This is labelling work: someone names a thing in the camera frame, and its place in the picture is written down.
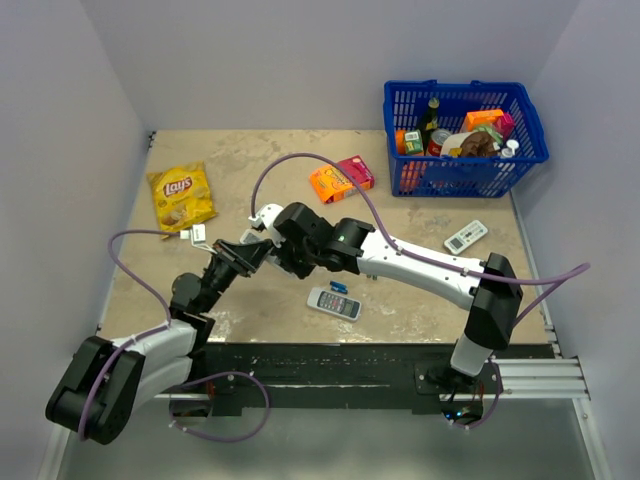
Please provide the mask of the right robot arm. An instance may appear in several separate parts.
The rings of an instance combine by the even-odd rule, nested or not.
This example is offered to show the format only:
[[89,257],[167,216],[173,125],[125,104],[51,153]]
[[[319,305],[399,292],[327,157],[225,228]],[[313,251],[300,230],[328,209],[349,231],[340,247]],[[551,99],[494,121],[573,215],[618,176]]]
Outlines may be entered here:
[[507,348],[523,293],[508,259],[440,254],[396,240],[363,221],[330,224],[308,206],[264,206],[257,215],[274,241],[277,265],[304,279],[316,267],[331,272],[383,277],[448,300],[467,311],[464,331],[445,369],[448,386],[469,392],[485,362]]

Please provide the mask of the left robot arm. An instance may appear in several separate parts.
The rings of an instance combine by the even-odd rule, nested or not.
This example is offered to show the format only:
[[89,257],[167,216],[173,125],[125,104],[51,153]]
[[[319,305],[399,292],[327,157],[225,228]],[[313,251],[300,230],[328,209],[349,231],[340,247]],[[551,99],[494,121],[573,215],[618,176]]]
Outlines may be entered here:
[[215,324],[210,310],[237,277],[255,273],[273,247],[270,240],[218,240],[202,274],[184,273],[173,281],[168,317],[160,325],[116,340],[85,339],[46,404],[46,419],[106,445],[155,395],[174,386],[200,390],[207,368],[195,357]]

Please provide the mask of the white long remote control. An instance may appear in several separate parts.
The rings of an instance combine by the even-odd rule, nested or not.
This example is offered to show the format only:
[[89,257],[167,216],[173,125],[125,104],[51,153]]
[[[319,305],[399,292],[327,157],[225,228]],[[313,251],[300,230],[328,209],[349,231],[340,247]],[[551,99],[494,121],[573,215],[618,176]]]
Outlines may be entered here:
[[240,237],[241,245],[258,247],[258,259],[252,260],[256,269],[261,268],[264,264],[269,264],[284,274],[289,274],[289,271],[285,269],[281,259],[279,258],[279,254],[282,252],[284,243],[285,240],[282,237],[277,237],[276,239],[262,238],[259,237],[252,229],[245,230]]

